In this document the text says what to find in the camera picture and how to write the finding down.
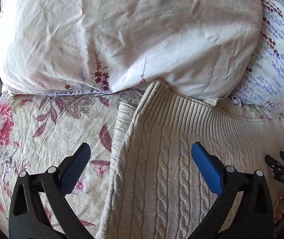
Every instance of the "cable knit sweater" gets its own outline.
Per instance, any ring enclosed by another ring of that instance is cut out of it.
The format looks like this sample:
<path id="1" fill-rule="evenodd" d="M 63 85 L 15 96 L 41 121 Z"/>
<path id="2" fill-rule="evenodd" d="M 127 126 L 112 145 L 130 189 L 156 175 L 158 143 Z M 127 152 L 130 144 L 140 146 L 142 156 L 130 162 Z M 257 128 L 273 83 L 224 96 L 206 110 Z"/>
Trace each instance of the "cable knit sweater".
<path id="1" fill-rule="evenodd" d="M 275 206 L 282 186 L 264 157 L 280 160 L 283 118 L 257 119 L 224 99 L 197 101 L 157 81 L 139 105 L 120 105 L 115 129 L 109 192 L 96 238 L 187 238 L 216 199 L 191 158 L 196 141 L 224 165 L 247 173 L 262 170 Z M 222 229 L 231 224 L 239 201 L 238 195 Z"/>

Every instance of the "ribbed hem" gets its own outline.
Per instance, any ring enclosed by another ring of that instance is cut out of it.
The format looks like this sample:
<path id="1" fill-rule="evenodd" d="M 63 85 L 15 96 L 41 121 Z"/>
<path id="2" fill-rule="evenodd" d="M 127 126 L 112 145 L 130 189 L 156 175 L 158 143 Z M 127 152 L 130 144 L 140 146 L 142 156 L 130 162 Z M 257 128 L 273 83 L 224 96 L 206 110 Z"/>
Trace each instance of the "ribbed hem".
<path id="1" fill-rule="evenodd" d="M 137 112 L 160 125 L 203 137 L 250 138 L 251 128 L 262 130 L 277 120 L 257 119 L 225 99 L 198 101 L 181 96 L 159 81 L 149 85 Z"/>

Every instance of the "floral pillow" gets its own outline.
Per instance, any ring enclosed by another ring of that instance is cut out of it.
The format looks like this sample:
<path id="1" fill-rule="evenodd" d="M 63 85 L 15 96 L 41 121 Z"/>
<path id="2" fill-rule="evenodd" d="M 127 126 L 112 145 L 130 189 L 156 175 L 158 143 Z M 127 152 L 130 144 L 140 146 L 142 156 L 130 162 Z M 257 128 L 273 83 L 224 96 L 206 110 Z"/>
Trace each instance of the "floral pillow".
<path id="1" fill-rule="evenodd" d="M 284 112 L 284 0 L 261 0 L 263 22 L 256 49 L 231 96 L 242 104 Z"/>

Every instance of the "knitted fabric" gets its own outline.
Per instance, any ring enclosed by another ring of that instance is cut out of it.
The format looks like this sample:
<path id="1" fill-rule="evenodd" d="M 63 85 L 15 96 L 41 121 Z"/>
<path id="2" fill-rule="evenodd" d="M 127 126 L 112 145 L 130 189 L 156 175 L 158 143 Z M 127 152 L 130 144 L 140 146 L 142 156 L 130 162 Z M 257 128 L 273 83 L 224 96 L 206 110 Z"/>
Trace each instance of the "knitted fabric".
<path id="1" fill-rule="evenodd" d="M 187 238 L 216 199 L 192 160 L 196 141 L 239 172 L 262 170 L 275 206 L 282 186 L 264 157 L 280 160 L 283 134 L 283 118 L 257 119 L 224 99 L 197 101 L 152 83 L 139 105 L 119 107 L 96 238 Z M 239 202 L 238 196 L 222 229 L 231 224 Z"/>

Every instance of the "beige sweater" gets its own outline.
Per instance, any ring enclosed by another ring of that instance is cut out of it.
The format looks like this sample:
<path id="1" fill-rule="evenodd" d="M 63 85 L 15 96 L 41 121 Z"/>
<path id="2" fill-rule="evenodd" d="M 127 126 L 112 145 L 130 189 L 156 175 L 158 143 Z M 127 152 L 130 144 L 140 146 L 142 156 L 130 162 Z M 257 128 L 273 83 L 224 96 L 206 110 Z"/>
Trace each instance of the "beige sweater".
<path id="1" fill-rule="evenodd" d="M 187 238 L 216 199 L 190 155 L 196 141 L 224 165 L 247 173 L 262 170 L 275 205 L 282 185 L 264 157 L 280 160 L 283 118 L 257 119 L 224 99 L 197 101 L 157 81 L 139 105 L 120 105 L 115 128 L 109 192 L 96 238 Z M 238 204 L 239 197 L 223 229 Z"/>

